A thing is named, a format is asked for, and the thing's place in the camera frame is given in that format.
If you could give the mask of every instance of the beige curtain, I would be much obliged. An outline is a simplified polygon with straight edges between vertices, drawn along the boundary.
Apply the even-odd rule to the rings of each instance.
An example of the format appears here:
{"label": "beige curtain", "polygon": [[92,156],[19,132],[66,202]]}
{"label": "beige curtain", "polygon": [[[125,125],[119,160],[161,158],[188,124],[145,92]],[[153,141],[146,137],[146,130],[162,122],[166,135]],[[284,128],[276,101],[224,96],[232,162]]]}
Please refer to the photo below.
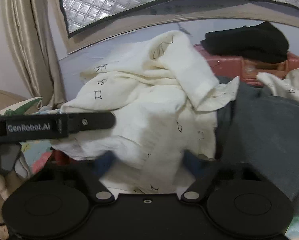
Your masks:
{"label": "beige curtain", "polygon": [[64,87],[48,23],[47,0],[3,0],[7,39],[16,65],[33,97],[60,107]]}

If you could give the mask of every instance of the black garment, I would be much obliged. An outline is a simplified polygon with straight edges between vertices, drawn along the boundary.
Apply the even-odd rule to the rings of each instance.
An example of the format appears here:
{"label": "black garment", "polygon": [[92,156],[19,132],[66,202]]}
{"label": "black garment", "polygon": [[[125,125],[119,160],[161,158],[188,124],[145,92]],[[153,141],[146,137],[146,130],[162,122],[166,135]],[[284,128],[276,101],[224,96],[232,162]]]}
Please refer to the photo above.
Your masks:
{"label": "black garment", "polygon": [[251,163],[293,201],[299,213],[299,103],[241,82],[235,104],[220,109],[217,117],[221,160]]}
{"label": "black garment", "polygon": [[205,38],[201,44],[213,55],[242,56],[271,64],[287,60],[288,41],[270,22],[210,32]]}

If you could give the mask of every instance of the gray garment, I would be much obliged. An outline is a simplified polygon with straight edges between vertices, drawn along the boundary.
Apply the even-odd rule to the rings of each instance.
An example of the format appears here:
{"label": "gray garment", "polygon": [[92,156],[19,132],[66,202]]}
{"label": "gray garment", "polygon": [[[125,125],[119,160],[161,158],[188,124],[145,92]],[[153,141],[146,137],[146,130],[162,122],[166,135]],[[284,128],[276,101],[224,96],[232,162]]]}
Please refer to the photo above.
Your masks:
{"label": "gray garment", "polygon": [[268,88],[240,83],[234,105],[218,113],[224,162],[248,162],[294,203],[299,213],[299,103],[273,97]]}

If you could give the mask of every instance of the white garment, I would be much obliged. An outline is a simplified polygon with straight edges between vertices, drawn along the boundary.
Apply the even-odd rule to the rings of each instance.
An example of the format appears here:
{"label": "white garment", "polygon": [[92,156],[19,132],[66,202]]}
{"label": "white garment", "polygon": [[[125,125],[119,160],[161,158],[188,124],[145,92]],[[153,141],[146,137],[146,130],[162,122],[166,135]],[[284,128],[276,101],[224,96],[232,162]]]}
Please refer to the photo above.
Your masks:
{"label": "white garment", "polygon": [[125,44],[90,70],[88,82],[61,112],[112,110],[110,130],[82,131],[53,142],[76,160],[104,150],[136,172],[134,186],[171,191],[182,150],[214,157],[216,110],[234,100],[238,77],[218,84],[205,59],[180,31]]}
{"label": "white garment", "polygon": [[273,96],[290,98],[299,102],[299,68],[290,71],[284,80],[264,72],[258,73],[257,80],[268,86]]}

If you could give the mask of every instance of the red suitcase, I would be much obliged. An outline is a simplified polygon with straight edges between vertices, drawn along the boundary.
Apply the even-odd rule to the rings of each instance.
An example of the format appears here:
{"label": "red suitcase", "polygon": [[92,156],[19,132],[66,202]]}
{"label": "red suitcase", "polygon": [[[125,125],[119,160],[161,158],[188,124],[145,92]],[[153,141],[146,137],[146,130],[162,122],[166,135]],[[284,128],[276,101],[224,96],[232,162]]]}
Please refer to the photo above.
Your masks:
{"label": "red suitcase", "polygon": [[287,53],[286,61],[278,64],[268,64],[241,56],[211,55],[201,44],[194,45],[194,48],[207,60],[215,75],[230,78],[240,76],[241,81],[250,85],[262,85],[256,79],[259,72],[271,73],[283,79],[289,71],[299,68],[299,57],[291,52]]}

